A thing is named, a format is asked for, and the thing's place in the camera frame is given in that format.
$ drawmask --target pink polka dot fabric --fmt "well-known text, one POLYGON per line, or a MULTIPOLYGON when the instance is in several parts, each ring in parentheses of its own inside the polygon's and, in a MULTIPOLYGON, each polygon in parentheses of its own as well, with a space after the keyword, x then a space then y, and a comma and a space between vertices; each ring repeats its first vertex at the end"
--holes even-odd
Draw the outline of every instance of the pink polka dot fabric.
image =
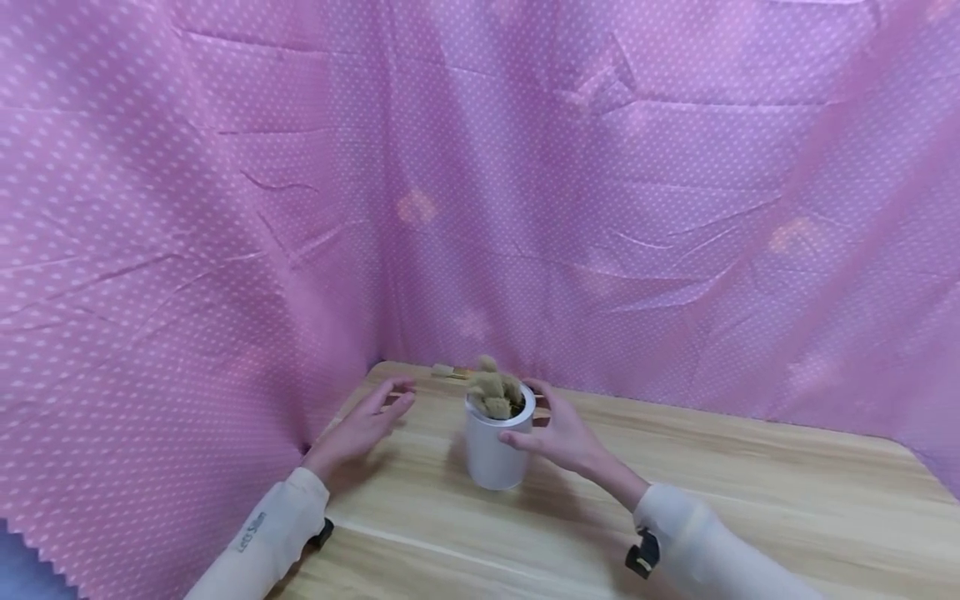
POLYGON ((0 516, 181 597, 369 364, 480 352, 960 492, 958 4, 8 3, 0 516))

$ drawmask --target wrist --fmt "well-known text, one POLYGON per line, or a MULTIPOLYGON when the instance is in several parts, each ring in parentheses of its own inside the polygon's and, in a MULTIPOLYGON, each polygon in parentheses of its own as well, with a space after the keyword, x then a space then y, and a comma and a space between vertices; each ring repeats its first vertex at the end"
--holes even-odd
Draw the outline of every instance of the wrist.
POLYGON ((575 472, 584 479, 600 485, 598 480, 603 479, 604 474, 609 472, 611 465, 615 463, 619 463, 619 460, 609 450, 598 448, 587 454, 575 472))
POLYGON ((306 453, 300 466, 312 472, 326 485, 329 483, 333 471, 340 463, 341 461, 338 460, 336 456, 324 452, 322 448, 315 446, 306 453))
POLYGON ((597 457, 584 476, 631 513, 650 489, 645 479, 609 452, 606 456, 597 457))

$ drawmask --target right hand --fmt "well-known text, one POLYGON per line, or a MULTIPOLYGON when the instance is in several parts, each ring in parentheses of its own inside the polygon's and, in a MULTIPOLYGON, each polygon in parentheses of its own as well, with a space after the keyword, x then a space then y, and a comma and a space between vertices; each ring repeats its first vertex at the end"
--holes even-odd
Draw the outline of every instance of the right hand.
POLYGON ((554 392, 550 384, 538 379, 523 382, 543 395, 543 402, 538 398, 537 405, 548 409, 550 417, 534 419, 533 433, 501 432, 500 442, 516 450, 539 454, 557 467, 583 476, 588 476, 597 464, 611 456, 573 404, 554 392))

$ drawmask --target black strap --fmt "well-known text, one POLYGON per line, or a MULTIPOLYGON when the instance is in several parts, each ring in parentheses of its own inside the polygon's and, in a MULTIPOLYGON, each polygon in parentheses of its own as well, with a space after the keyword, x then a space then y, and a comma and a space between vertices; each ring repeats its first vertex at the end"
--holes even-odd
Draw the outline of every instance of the black strap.
POLYGON ((640 536, 640 544, 631 546, 626 564, 627 568, 647 579, 660 562, 660 542, 646 527, 637 529, 636 533, 640 536))

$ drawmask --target dried plant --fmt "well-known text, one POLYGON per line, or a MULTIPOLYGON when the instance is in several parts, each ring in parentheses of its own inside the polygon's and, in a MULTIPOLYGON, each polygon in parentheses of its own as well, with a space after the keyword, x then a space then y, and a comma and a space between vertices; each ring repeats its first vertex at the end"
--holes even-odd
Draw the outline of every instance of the dried plant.
POLYGON ((486 354, 477 362, 480 371, 472 375, 467 387, 470 403, 490 419, 507 420, 519 415, 523 411, 519 379, 500 372, 496 361, 486 354))

